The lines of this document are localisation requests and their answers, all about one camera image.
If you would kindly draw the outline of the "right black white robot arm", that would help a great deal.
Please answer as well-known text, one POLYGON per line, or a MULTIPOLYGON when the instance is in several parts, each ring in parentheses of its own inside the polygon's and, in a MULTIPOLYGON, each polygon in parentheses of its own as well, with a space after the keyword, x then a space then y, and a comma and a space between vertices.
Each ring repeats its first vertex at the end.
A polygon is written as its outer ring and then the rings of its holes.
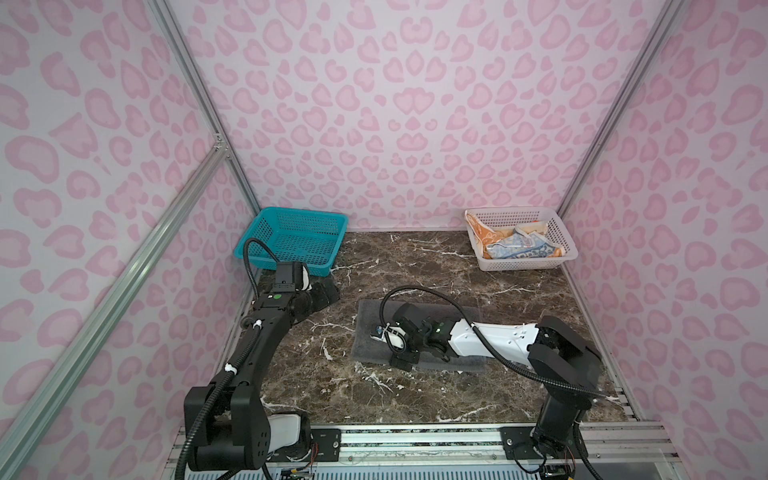
POLYGON ((423 353, 449 363, 464 357, 493 358, 547 391, 529 438, 534 451, 557 457, 569 448, 573 428, 598 400, 602 358, 564 321, 544 316, 536 323, 497 325, 458 316, 435 318, 406 303, 392 315, 379 309, 379 336, 392 352, 390 364, 408 370, 423 353))

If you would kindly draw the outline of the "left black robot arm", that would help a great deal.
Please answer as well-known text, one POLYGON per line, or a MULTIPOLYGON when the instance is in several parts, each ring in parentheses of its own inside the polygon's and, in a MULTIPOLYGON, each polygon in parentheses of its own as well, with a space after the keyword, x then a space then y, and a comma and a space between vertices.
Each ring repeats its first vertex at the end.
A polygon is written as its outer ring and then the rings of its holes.
POLYGON ((258 296, 255 309, 244 319, 246 333, 234 353, 207 385, 186 394, 185 441, 176 479, 184 479, 189 470, 222 471, 229 479, 265 467, 275 453, 299 461, 313 455, 309 416, 269 415, 261 386, 289 330, 339 299, 332 278, 313 282, 305 264, 277 264, 272 287, 258 296))

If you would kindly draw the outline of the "grey terry towel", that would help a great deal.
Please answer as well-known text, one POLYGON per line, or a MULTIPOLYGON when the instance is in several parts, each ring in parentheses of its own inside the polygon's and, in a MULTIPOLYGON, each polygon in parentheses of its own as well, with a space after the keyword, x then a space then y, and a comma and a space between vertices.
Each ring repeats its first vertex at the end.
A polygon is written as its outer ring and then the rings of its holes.
MULTIPOLYGON (((387 344, 380 340, 381 324, 378 310, 380 300, 364 299, 358 303, 355 326, 355 338, 350 356, 362 363, 389 365, 392 352, 387 344)), ((458 320, 458 311, 447 304, 415 303, 415 306, 433 320, 458 320)), ((444 362, 431 353, 420 354, 417 370, 452 371, 483 373, 486 360, 484 357, 452 358, 444 362)))

